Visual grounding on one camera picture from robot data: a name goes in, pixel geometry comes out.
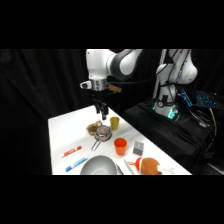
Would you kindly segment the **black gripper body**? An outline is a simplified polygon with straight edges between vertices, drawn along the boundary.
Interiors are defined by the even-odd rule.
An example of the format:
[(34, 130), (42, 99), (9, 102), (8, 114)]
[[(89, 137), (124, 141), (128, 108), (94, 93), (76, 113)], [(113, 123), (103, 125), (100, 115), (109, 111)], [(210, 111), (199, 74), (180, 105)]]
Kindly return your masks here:
[(93, 91), (93, 101), (96, 106), (102, 106), (107, 104), (107, 91)]

